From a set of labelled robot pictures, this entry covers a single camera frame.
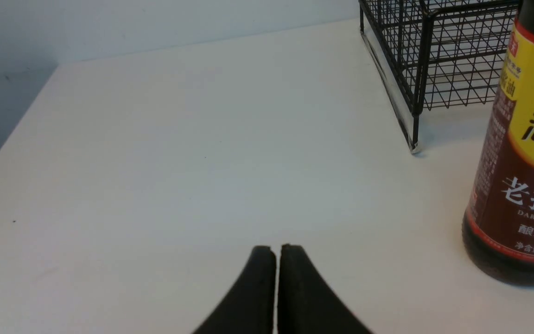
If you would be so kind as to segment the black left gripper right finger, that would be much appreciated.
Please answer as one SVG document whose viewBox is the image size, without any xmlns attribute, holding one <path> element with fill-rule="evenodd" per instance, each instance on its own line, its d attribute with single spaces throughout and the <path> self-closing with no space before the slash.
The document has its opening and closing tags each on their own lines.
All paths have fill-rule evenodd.
<svg viewBox="0 0 534 334">
<path fill-rule="evenodd" d="M 280 334 L 369 334 L 318 273 L 301 245 L 280 249 L 277 301 Z"/>
</svg>

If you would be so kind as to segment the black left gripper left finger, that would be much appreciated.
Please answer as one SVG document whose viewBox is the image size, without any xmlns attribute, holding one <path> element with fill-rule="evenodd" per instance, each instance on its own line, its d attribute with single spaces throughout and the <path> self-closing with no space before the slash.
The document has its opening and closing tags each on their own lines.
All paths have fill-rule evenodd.
<svg viewBox="0 0 534 334">
<path fill-rule="evenodd" d="M 276 255 L 257 245 L 218 306 L 196 334 L 271 334 L 276 284 Z"/>
</svg>

